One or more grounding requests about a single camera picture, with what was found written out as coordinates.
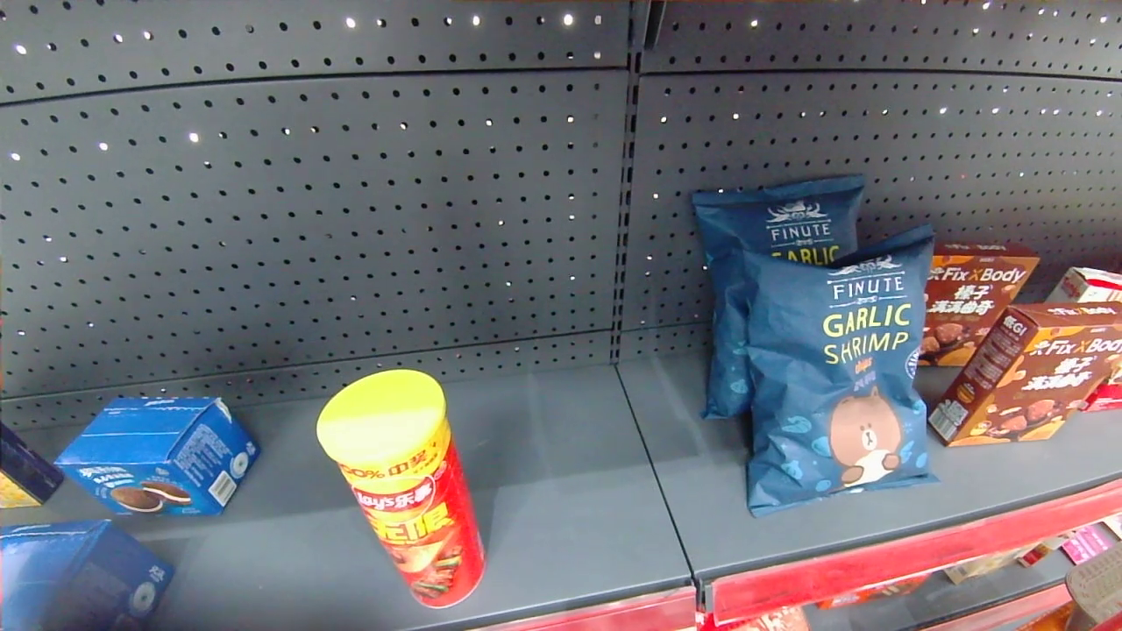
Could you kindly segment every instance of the yellow lid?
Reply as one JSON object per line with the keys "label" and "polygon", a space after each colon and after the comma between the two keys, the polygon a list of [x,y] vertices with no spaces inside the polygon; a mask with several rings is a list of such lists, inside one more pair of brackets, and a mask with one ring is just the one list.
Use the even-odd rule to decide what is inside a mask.
{"label": "yellow lid", "polygon": [[417,371],[386,371],[332,396],[320,412],[315,433],[337,463],[377,463],[422,447],[445,411],[436,379]]}

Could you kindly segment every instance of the barcode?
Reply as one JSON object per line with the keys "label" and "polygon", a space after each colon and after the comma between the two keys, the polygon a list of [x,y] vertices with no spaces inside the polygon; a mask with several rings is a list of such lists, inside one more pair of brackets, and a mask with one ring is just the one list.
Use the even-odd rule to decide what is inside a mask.
{"label": "barcode", "polygon": [[211,484],[210,492],[211,495],[218,500],[219,504],[226,506],[226,503],[230,501],[230,495],[233,495],[233,492],[237,488],[238,483],[233,482],[230,474],[222,472],[218,474],[218,479],[214,481],[214,484]]}
{"label": "barcode", "polygon": [[944,401],[931,414],[931,426],[945,440],[950,440],[955,436],[963,421],[966,419],[966,409],[957,401]]}

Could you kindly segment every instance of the gray shelf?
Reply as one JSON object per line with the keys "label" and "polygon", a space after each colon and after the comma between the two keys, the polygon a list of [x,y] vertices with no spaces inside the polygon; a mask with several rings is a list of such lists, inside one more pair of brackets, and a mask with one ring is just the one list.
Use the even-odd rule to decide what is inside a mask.
{"label": "gray shelf", "polygon": [[[465,629],[688,585],[689,567],[608,366],[447,384],[487,549],[476,593],[410,596],[315,439],[324,400],[234,412],[261,458],[215,518],[117,518],[177,574],[153,629]],[[47,456],[81,428],[24,432]],[[109,516],[74,484],[0,523]]]}
{"label": "gray shelf", "polygon": [[1059,585],[1073,567],[1056,551],[1032,567],[1013,564],[962,585],[937,571],[911,594],[831,610],[808,605],[803,611],[812,631],[911,631]]}
{"label": "gray shelf", "polygon": [[[1122,477],[1122,414],[1077,415],[1051,440],[946,448],[929,433],[941,483],[849,494],[754,519],[742,421],[705,421],[708,354],[624,362],[619,375],[670,512],[701,580],[929,531]],[[923,368],[931,402],[956,369]]]}

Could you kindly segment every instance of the snack bag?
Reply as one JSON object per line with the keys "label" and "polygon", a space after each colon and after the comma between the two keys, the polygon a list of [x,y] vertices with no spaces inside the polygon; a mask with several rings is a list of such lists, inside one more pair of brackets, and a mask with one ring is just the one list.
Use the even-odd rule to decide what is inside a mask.
{"label": "snack bag", "polygon": [[923,226],[826,267],[744,256],[754,515],[934,481],[912,386],[932,243]]}
{"label": "snack bag", "polygon": [[760,191],[693,193],[716,296],[705,418],[735,417],[752,404],[744,254],[826,265],[854,252],[864,188],[863,175],[848,175]]}

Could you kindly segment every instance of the red chip can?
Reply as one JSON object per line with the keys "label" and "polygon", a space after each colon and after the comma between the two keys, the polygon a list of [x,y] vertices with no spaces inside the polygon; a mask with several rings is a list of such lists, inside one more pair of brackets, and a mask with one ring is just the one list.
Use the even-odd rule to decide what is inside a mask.
{"label": "red chip can", "polygon": [[323,408],[316,435],[413,596],[436,609],[468,597],[484,548],[436,379],[416,371],[359,379]]}

